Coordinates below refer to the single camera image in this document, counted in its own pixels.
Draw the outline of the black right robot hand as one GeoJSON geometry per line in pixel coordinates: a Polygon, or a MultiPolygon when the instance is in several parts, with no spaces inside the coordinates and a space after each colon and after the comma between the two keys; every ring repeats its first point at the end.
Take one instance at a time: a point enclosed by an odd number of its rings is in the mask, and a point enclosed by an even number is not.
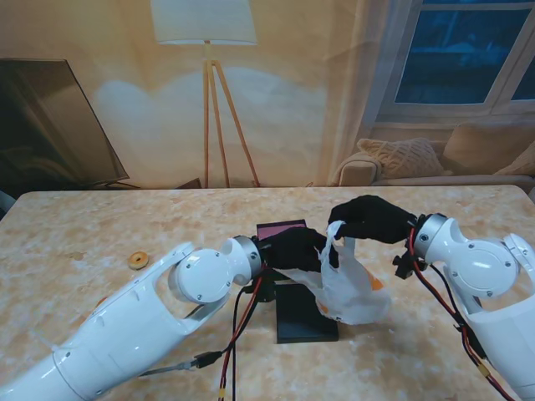
{"type": "Polygon", "coordinates": [[[361,195],[335,206],[329,224],[342,221],[336,238],[350,237],[385,244],[403,241],[417,222],[417,217],[377,195],[361,195]]]}

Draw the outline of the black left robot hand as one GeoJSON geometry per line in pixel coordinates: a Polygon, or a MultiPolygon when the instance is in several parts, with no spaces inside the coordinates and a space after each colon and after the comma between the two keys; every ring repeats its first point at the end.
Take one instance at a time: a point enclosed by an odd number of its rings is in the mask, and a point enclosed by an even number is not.
{"type": "Polygon", "coordinates": [[[258,243],[264,263],[278,270],[321,272],[319,255],[327,238],[314,229],[292,227],[258,243]]]}

